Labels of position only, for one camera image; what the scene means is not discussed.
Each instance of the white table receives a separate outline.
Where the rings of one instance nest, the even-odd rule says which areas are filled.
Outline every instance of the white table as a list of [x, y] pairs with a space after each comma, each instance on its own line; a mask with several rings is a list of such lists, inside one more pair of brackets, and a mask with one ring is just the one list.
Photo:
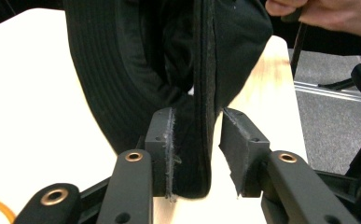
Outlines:
[[[285, 42], [273, 37], [231, 107], [271, 141], [306, 160]], [[265, 223], [260, 199], [238, 198], [218, 148], [204, 199], [154, 199], [155, 223]], [[116, 155], [82, 93], [67, 43], [64, 12], [33, 9], [0, 24], [0, 201], [16, 214], [40, 189], [84, 190], [109, 177]], [[0, 214], [0, 223], [7, 220]]]

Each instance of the human hand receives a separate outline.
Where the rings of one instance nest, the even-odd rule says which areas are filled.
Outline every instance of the human hand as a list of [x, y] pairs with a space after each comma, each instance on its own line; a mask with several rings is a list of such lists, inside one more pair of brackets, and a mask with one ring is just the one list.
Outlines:
[[302, 7], [299, 21], [331, 31], [361, 35], [361, 0], [267, 0], [272, 16], [288, 15]]

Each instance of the table surface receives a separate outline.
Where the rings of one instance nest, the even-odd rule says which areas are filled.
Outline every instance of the table surface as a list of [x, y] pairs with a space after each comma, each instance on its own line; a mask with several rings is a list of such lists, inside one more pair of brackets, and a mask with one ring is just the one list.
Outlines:
[[[306, 160], [297, 98], [283, 39], [273, 36], [230, 107], [271, 141]], [[260, 199], [236, 195], [218, 148], [204, 199], [154, 199], [155, 223], [266, 223]], [[116, 155], [96, 124], [73, 66], [63, 11], [33, 9], [0, 24], [0, 201], [16, 214], [40, 189], [84, 190], [111, 176]], [[0, 214], [0, 223], [7, 220]]]

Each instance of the gray carpet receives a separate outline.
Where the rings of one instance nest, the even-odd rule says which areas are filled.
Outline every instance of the gray carpet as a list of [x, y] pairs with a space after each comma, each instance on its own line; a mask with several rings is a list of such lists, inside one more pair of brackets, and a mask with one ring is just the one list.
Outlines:
[[[359, 56], [302, 51], [295, 81], [327, 84], [350, 78]], [[297, 91], [299, 114], [313, 169], [345, 174], [361, 147], [361, 102]]]

